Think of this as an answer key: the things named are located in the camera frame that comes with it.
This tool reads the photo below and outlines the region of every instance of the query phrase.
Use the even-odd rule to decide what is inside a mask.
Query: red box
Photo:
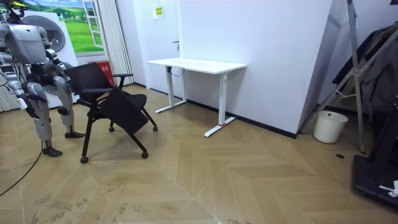
[[[106,75],[106,78],[108,78],[109,83],[111,85],[114,85],[113,77],[112,77],[112,70],[111,70],[111,64],[109,61],[96,61],[96,62],[88,62],[88,63],[97,63],[98,66],[102,69],[104,74]]]

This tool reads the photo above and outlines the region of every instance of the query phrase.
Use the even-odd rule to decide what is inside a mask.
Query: chair leg
[[[144,159],[148,158],[148,150],[145,148],[145,146],[138,140],[138,138],[135,137],[135,135],[130,134],[130,137],[138,145],[138,147],[142,150],[141,157]]]
[[[91,127],[93,127],[93,123],[94,123],[94,114],[95,113],[90,113],[88,120],[87,120],[86,137],[85,137],[85,141],[83,144],[83,151],[81,152],[81,159],[80,159],[80,162],[82,164],[86,164],[88,162],[87,150],[88,150],[88,143],[90,142]]]
[[[149,115],[149,113],[147,112],[147,110],[145,110],[145,108],[142,109],[142,112],[144,112],[144,114],[147,116],[147,118],[149,119],[149,121],[154,125],[154,131],[157,131],[157,124],[155,123],[155,121],[152,119],[152,117]]]
[[[114,127],[113,127],[113,121],[111,121],[111,124],[109,125],[109,131],[114,132]]]

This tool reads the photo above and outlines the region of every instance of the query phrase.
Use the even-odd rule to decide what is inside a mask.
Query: robot leg
[[[27,84],[27,91],[32,98],[42,99],[40,100],[30,100],[33,108],[36,111],[36,114],[39,118],[34,118],[34,123],[36,126],[36,132],[39,135],[39,138],[43,143],[43,154],[48,155],[50,157],[58,157],[62,155],[61,151],[58,151],[52,147],[52,130],[50,125],[50,111],[49,105],[47,103],[47,97],[45,95],[43,87],[34,82],[30,82]]]
[[[65,133],[65,138],[82,138],[85,135],[82,133],[77,133],[73,129],[73,124],[75,122],[75,116],[73,114],[73,100],[72,93],[69,89],[68,84],[65,79],[56,76],[53,78],[54,84],[57,86],[58,97],[60,98],[62,105],[58,108],[58,113],[61,115],[63,124],[67,127],[67,132]]]

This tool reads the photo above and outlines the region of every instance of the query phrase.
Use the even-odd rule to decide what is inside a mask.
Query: poster
[[[62,14],[75,53],[103,51],[102,48],[94,46],[90,27],[88,25],[81,0],[36,1],[42,5],[42,12],[55,12]],[[92,19],[91,24],[94,30],[98,30],[95,20]],[[101,42],[99,35],[96,36],[96,41],[98,43]]]

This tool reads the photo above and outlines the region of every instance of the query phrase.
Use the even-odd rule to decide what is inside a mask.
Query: desk top
[[[245,64],[240,64],[240,63],[215,62],[208,60],[188,59],[188,58],[168,58],[161,60],[151,60],[147,61],[147,63],[153,63],[156,65],[165,65],[170,67],[180,67],[189,71],[203,72],[209,74],[220,74],[246,67]]]

